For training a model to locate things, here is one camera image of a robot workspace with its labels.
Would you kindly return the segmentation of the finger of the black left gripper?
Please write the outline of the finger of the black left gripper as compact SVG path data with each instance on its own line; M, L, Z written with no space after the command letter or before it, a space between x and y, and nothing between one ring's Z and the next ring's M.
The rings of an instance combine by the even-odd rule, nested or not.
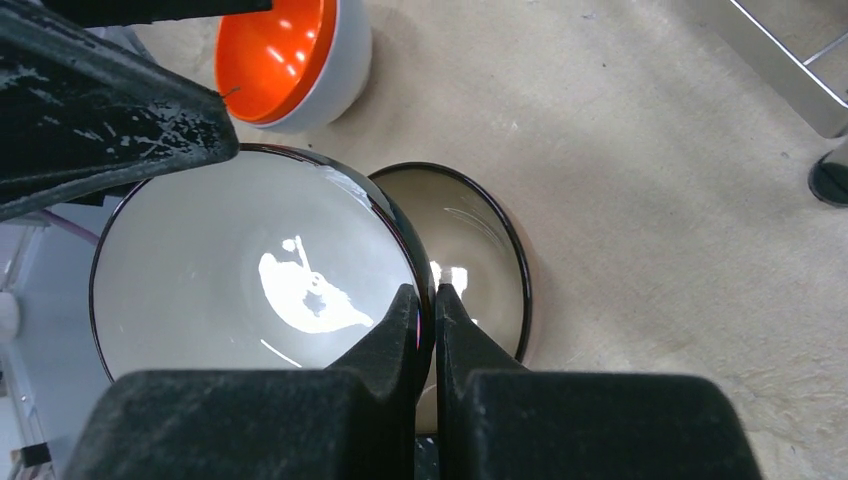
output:
M271 0L42 0L40 4L84 28L219 17L272 8Z
M215 91L36 3L2 3L3 219L239 149Z

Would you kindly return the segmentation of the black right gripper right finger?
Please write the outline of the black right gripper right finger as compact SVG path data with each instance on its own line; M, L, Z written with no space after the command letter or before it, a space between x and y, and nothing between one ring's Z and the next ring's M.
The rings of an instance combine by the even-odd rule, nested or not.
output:
M696 376L532 371L457 293L435 300L445 479L757 479L728 398Z

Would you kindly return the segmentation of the black rimmed white bowl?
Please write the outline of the black rimmed white bowl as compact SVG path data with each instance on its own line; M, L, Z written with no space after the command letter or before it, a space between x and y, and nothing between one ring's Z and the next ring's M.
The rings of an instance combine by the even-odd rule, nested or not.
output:
M161 369L321 369L388 314L419 304L424 382L434 284L407 216L372 180L315 152L245 143L231 160L157 176L111 214L89 315L111 380Z

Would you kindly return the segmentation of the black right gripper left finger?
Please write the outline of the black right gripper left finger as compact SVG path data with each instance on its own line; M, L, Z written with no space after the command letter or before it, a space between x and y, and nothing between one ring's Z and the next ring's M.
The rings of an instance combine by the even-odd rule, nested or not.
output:
M320 370L160 370L101 397L69 479L410 479L419 302Z

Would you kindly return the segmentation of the stainless steel dish rack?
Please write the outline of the stainless steel dish rack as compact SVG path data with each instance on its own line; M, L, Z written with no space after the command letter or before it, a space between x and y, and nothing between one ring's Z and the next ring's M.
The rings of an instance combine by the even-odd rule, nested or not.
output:
M716 33L820 136L842 143L811 167L807 185L819 201L847 206L847 102L810 66L847 41L842 33L801 60L738 1L692 1Z

